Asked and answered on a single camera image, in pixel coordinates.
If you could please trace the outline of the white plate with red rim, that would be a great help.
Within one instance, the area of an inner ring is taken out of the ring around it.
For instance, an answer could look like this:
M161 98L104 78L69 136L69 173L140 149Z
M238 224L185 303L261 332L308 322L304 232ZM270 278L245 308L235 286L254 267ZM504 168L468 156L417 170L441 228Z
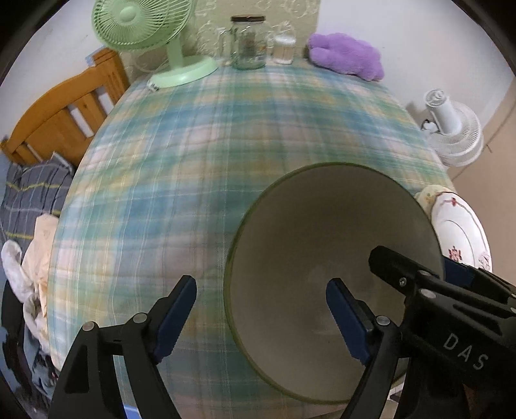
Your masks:
M483 225L462 197L453 192L437 195L430 220L443 256L492 272L491 250Z

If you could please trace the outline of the cream floral plate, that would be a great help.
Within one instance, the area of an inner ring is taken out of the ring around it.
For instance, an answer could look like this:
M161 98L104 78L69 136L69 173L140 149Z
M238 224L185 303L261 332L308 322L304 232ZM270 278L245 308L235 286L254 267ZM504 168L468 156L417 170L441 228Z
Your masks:
M431 211L434 205L436 196L443 192L450 192L450 190L442 185L429 185L420 192L414 195L414 199L420 204L425 212Z

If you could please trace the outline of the white crumpled cloth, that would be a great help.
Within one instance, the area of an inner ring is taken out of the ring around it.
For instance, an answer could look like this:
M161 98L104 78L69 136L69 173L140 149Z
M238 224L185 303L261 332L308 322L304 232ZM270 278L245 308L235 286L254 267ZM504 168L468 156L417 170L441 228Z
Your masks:
M23 307L23 317L45 354L50 354L47 296L53 240L59 218L43 214L36 218L34 235L24 255L18 242L8 240L1 259L12 292Z

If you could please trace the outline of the white standing fan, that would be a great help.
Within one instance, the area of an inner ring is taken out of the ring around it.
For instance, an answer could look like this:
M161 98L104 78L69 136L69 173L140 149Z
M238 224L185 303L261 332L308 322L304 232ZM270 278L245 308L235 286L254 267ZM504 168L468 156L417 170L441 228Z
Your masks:
M484 134L478 116L469 106L454 101L443 89L423 96L430 117L421 125L430 147L447 168L461 168L475 162L484 148Z

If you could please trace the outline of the plaid tablecloth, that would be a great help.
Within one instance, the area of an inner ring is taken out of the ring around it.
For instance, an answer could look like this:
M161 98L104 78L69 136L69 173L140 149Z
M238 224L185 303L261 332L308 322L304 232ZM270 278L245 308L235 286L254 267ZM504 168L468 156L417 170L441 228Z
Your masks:
M384 85L311 64L223 66L152 92L138 79L96 133L53 242L47 325L62 367L87 321L123 324L184 275L198 298L160 374L184 418L335 418L338 405L273 389L226 324L223 271L241 218L306 165L369 166L417 193L450 187L418 125Z

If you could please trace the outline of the blue plaid bedding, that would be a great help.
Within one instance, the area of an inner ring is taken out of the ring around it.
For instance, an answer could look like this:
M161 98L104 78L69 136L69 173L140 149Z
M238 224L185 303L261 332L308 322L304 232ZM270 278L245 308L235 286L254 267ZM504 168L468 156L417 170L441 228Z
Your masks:
M12 163L1 204L1 242L12 240L26 251L36 219L60 216L74 174L75 167L57 153L30 166Z

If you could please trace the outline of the purple plush toy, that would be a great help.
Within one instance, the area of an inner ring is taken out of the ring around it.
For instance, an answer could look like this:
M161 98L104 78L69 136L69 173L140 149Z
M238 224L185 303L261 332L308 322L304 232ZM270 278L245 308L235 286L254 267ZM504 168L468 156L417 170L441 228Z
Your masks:
M309 59L316 66L366 81L385 77L380 52L366 41L343 33L313 33L307 47Z

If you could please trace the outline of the cotton swab container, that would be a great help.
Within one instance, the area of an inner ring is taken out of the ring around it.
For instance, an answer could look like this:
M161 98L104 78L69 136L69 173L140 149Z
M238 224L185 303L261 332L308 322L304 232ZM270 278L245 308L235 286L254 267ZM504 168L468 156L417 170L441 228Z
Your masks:
M276 35L272 59L277 64L292 64L295 57L296 38L291 35Z

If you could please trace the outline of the glass jar with black lid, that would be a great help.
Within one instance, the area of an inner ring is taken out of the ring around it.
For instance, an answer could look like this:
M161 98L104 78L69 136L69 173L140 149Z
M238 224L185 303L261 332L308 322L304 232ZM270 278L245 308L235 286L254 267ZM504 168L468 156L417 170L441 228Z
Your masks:
M230 27L220 31L218 57L238 70L256 70L266 65L268 32L263 15L233 15Z

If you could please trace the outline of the green desk fan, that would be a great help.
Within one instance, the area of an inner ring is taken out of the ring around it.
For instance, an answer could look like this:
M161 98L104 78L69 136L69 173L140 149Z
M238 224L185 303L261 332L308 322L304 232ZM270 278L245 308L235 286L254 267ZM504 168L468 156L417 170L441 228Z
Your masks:
M157 92L203 79L218 69L209 56L183 55L180 33L194 6L193 1L97 1L92 27L98 39L117 52L148 52L163 46L168 67L147 82L148 89Z

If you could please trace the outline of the green cartoon wall cloth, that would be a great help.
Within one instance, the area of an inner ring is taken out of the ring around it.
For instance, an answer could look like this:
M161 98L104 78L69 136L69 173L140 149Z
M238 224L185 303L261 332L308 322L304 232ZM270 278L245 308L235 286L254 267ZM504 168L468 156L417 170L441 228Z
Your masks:
M309 35L316 31L320 5L317 0L196 1L179 37L183 55L227 57L231 51L229 31L236 26L233 18L262 16L261 23L244 22L239 26L258 31L268 54L273 51L276 37L292 37L296 40L295 54L301 57Z

